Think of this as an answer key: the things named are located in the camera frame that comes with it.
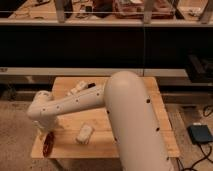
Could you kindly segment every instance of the wooden tabletop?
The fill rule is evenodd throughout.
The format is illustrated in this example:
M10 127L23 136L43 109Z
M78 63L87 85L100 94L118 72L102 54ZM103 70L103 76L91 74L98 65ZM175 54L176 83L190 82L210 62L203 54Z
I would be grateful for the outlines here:
M75 85L84 80L88 83L102 84L107 77L58 77L53 85L55 99L63 98ZM172 131L165 106L155 78L143 77L147 86L160 128L170 157L180 155L174 133ZM117 158L118 152L114 142L111 126L105 108L88 110L59 116L60 127L55 129L55 142L50 158ZM88 145L80 145L76 142L83 123L92 125L95 129ZM31 157L43 158L42 148L44 139L37 135Z

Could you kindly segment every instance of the brown object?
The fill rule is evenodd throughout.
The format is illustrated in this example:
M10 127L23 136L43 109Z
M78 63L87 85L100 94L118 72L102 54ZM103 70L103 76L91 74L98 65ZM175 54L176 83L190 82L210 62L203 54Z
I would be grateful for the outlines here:
M54 144L54 133L49 132L46 136L46 139L44 141L44 146L43 146L43 156L48 157L53 149L53 144Z
M66 96L67 91L79 81L94 82L96 85L103 84L108 77L57 77L53 85L55 99ZM154 77L142 77L154 111L158 118L168 154L170 157L180 155L173 130L171 128L167 112L157 82ZM111 126L105 108L87 110L58 117L59 124L63 127L54 130L55 141L51 158L117 158L118 152L113 138ZM76 142L76 136L83 123L91 125L93 132L89 144L82 146ZM36 137L31 156L43 158L43 143Z
M113 11L118 18L141 19L144 16L144 1L141 4L134 4L131 1L127 4L121 4L119 0L113 0ZM153 19L172 19L175 10L167 0L156 0L152 10Z
M112 4L113 0L92 0L93 1L93 7L99 8L101 6L104 6L105 4Z

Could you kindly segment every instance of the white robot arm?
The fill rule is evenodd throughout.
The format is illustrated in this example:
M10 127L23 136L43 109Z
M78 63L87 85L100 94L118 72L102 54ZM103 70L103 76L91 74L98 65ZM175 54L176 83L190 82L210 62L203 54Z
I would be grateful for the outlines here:
M60 100L39 92L28 116L51 130L57 115L106 107L124 171L173 171L146 87L136 74L122 71L105 85Z

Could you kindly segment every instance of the screw hole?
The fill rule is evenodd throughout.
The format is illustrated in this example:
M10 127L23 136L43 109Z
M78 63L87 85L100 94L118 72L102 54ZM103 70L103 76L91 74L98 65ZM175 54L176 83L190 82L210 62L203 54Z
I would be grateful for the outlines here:
M146 100L146 103L150 103L150 99L147 99L147 100Z

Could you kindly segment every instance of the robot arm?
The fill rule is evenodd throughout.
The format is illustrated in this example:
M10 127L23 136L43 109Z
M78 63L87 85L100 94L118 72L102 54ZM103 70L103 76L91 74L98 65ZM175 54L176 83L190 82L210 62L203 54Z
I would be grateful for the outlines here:
M118 72L105 85L61 100L36 95L28 116L54 128L56 115L105 106L124 171L173 171L146 87L136 74Z

